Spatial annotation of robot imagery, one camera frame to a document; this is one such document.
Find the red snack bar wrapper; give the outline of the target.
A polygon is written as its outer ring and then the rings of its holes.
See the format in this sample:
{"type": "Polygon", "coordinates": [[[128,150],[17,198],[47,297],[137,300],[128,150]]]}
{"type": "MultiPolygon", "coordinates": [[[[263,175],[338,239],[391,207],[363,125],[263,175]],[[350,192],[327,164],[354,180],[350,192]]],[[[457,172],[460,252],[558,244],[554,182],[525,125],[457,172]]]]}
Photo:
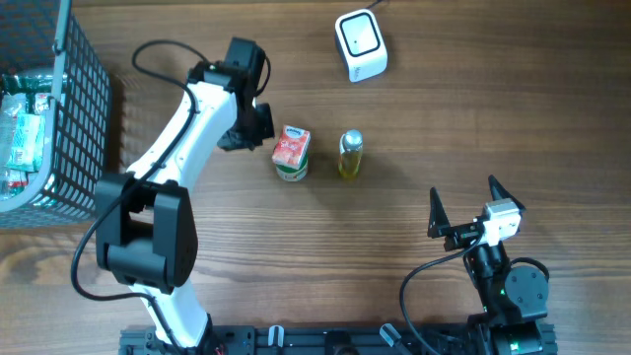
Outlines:
{"type": "Polygon", "coordinates": [[[28,174],[19,170],[6,169],[2,179],[8,191],[22,191],[29,185],[28,174]]]}

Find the teal snack bar wrapper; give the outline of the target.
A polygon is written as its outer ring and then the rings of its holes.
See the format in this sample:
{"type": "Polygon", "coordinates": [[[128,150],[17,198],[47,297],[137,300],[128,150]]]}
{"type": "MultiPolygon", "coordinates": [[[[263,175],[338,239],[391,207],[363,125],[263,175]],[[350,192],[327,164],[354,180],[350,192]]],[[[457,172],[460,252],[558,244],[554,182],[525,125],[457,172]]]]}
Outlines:
{"type": "Polygon", "coordinates": [[[37,173],[43,160],[44,135],[43,115],[19,113],[6,166],[12,170],[37,173]]]}

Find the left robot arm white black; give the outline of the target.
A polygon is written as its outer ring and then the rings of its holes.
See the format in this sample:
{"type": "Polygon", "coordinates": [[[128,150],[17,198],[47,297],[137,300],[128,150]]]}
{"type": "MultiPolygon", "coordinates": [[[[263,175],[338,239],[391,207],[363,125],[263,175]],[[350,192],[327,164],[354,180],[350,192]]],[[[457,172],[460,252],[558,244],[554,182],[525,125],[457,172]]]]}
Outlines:
{"type": "Polygon", "coordinates": [[[254,150],[273,137],[271,109],[257,102],[271,73],[255,41],[232,38],[224,59],[202,57],[185,81],[182,100],[150,149],[123,174],[102,176],[96,240],[99,268],[128,287],[154,322],[145,339],[125,333],[120,351],[225,354],[210,315],[190,280],[198,251],[190,192],[215,148],[254,150]]]}

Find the green lid jar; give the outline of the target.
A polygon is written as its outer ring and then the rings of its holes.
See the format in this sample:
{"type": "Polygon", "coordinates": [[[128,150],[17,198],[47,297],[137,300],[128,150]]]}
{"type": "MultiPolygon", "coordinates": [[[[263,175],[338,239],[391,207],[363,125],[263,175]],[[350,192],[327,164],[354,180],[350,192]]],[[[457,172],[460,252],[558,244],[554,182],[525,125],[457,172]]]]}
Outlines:
{"type": "Polygon", "coordinates": [[[296,182],[303,179],[308,173],[309,157],[305,156],[297,169],[289,168],[283,165],[276,165],[277,175],[289,182],[296,182]]]}

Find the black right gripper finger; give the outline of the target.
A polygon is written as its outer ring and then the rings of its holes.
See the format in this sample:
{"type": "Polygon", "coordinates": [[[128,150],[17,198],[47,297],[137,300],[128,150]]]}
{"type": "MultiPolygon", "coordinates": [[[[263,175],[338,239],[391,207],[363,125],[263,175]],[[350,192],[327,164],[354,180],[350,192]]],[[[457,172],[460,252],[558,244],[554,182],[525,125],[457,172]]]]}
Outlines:
{"type": "Polygon", "coordinates": [[[451,223],[443,206],[439,192],[436,187],[430,189],[430,215],[428,221],[429,237],[444,237],[451,223]]]}
{"type": "Polygon", "coordinates": [[[494,201],[502,200],[502,199],[511,199],[521,212],[526,211],[526,207],[520,201],[518,201],[516,197],[513,194],[511,194],[502,184],[500,184],[499,181],[493,175],[490,175],[488,177],[488,183],[489,183],[491,196],[494,201]]]}

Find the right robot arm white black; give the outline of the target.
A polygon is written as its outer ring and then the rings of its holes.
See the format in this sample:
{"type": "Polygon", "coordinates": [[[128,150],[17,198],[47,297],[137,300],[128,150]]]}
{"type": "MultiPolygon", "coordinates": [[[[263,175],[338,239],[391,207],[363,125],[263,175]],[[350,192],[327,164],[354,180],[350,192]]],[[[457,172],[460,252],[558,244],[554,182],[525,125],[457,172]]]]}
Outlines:
{"type": "Polygon", "coordinates": [[[461,250],[483,306],[463,327],[469,354],[556,354],[548,316],[549,270],[529,257],[508,257],[504,241],[520,231],[525,206],[498,180],[488,178],[492,200],[472,222],[453,225],[436,188],[430,189],[428,236],[443,238],[447,251],[461,250]]]}

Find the yellow liquid bottle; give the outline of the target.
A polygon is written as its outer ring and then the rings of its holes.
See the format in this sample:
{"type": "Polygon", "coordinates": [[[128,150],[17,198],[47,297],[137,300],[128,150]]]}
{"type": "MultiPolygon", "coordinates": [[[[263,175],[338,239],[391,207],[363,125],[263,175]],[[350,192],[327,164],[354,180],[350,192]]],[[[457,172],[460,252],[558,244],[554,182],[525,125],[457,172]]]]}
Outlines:
{"type": "Polygon", "coordinates": [[[357,129],[348,130],[340,137],[338,170],[342,177],[351,179],[357,176],[363,147],[363,135],[357,129]]]}

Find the orange tissue pack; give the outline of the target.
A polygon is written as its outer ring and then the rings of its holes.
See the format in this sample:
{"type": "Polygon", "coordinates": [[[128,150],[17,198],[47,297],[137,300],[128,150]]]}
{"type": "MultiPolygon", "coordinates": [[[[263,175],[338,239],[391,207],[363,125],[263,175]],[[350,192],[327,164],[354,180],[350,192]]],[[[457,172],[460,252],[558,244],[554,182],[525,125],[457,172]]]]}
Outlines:
{"type": "Polygon", "coordinates": [[[273,150],[272,162],[297,170],[307,155],[310,142],[311,133],[308,130],[285,125],[273,150]]]}

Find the green 3M glove package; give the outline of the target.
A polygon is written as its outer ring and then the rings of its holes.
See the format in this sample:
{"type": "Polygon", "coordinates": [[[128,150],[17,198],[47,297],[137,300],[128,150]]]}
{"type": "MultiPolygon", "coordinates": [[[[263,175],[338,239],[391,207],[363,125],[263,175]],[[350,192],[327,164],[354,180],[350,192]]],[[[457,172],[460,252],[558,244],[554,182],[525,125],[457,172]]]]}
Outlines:
{"type": "Polygon", "coordinates": [[[14,74],[1,75],[5,94],[51,94],[56,76],[52,68],[33,68],[14,74]]]}

